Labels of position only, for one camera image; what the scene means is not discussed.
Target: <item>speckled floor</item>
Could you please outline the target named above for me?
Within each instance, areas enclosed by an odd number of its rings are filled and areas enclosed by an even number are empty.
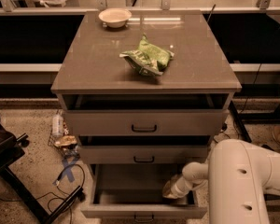
[[[0,100],[0,115],[2,125],[16,136],[23,133],[29,135],[30,145],[24,148],[25,155],[10,165],[10,169],[16,174],[28,190],[37,198],[49,192],[54,192],[59,196],[63,196],[53,185],[60,171],[63,169],[63,156],[55,148],[49,145],[49,137],[51,131],[51,121],[53,115],[59,109],[56,100]],[[241,138],[238,131],[234,128],[231,116],[227,119],[228,128],[224,133],[220,133],[215,137],[216,141],[227,138]],[[246,125],[246,128],[253,140],[253,143],[259,146],[267,145],[280,152],[280,147],[272,138],[272,124]],[[88,168],[81,161],[77,161],[86,174],[84,192],[91,192],[91,176]],[[82,172],[79,168],[72,168],[75,180],[70,182],[67,177],[63,178],[60,189],[65,192],[71,192],[77,185],[82,182]],[[197,200],[199,206],[208,205],[208,187],[207,185],[197,190]],[[23,202],[7,202],[17,201],[19,198],[15,191],[0,178],[0,223],[38,223],[37,219],[30,212]],[[58,200],[52,194],[49,194],[38,201],[48,210],[54,209],[58,204]],[[271,224],[280,223],[280,201],[268,201],[268,210]],[[67,210],[62,213],[54,223],[73,223],[73,224],[125,224],[134,223],[131,219],[98,219],[85,218],[80,212],[81,203],[76,201],[71,211]],[[202,219],[166,219],[155,220],[157,224],[206,224],[208,223],[208,215]]]

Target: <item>drawer handle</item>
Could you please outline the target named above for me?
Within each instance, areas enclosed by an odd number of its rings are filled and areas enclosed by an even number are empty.
[[[132,131],[136,133],[154,133],[157,131],[157,125],[153,128],[137,128],[132,125]]]
[[[146,222],[154,221],[154,216],[153,215],[151,216],[151,219],[139,219],[139,218],[137,218],[137,216],[134,216],[133,218],[134,218],[134,221],[138,222],[138,223],[146,223]]]
[[[152,163],[155,161],[155,157],[152,156],[151,159],[137,159],[135,156],[133,156],[133,161],[138,163]]]

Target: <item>plastic bottle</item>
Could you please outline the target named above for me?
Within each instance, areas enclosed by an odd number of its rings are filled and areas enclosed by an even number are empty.
[[[55,139],[63,136],[63,117],[60,114],[53,116],[52,135]]]

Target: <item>gray cabinet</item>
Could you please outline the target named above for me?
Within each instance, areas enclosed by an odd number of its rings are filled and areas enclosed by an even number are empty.
[[[132,11],[111,29],[87,12],[52,86],[93,178],[86,217],[201,218],[195,193],[170,201],[162,187],[189,161],[205,161],[241,89],[199,11]],[[161,77],[119,57],[142,37],[175,56]]]

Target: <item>white bowl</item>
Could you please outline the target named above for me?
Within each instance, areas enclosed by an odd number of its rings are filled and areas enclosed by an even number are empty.
[[[132,13],[127,9],[109,8],[99,14],[99,19],[109,27],[119,28],[124,26],[131,16]]]

